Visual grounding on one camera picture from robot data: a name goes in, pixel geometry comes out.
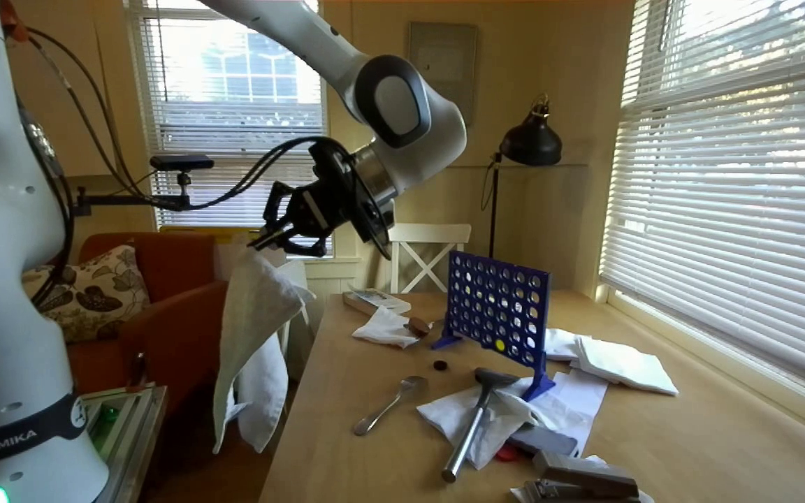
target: window blind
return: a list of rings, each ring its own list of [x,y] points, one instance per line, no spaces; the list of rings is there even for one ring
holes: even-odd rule
[[[209,155],[195,171],[192,205],[230,189],[267,148],[323,134],[320,79],[290,50],[199,0],[133,0],[140,61],[147,82],[153,148]],[[238,198],[195,212],[160,212],[165,227],[260,227],[270,181],[313,181],[297,148]],[[153,173],[157,195],[176,195],[172,173]]]
[[[638,0],[600,280],[805,381],[805,0]]]

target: blue connect four game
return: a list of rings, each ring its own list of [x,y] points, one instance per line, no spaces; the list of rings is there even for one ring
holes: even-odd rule
[[[471,338],[484,350],[533,368],[522,400],[547,391],[554,386],[544,374],[547,275],[453,252],[446,283],[446,321],[435,350]]]

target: wooden table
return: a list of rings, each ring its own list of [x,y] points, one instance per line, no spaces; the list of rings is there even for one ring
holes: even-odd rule
[[[438,318],[435,296],[413,296],[413,314]],[[476,345],[434,353],[354,342],[367,317],[326,298],[311,364],[265,477],[263,503],[304,500],[512,500],[506,491],[533,477],[524,462],[460,470],[442,480],[449,444],[413,412],[476,386],[471,368],[527,374]],[[680,398],[610,389],[586,452],[638,477],[657,503],[685,500],[805,500],[805,427],[682,353],[642,335],[622,317],[572,294],[555,294],[550,325],[625,342],[661,357]],[[348,427],[381,405],[406,374],[424,374],[421,400],[396,407],[372,437]]]

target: lamp shade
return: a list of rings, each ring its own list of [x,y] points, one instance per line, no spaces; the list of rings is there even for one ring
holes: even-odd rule
[[[555,164],[562,159],[562,136],[547,125],[547,104],[538,100],[524,120],[509,129],[501,155],[520,164]]]

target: white chair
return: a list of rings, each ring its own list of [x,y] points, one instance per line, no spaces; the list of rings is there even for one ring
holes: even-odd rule
[[[407,294],[424,280],[429,280],[438,291],[446,291],[446,283],[442,275],[435,275],[435,269],[443,266],[443,257],[453,248],[463,252],[469,244],[469,223],[395,223],[389,237],[392,294]]]

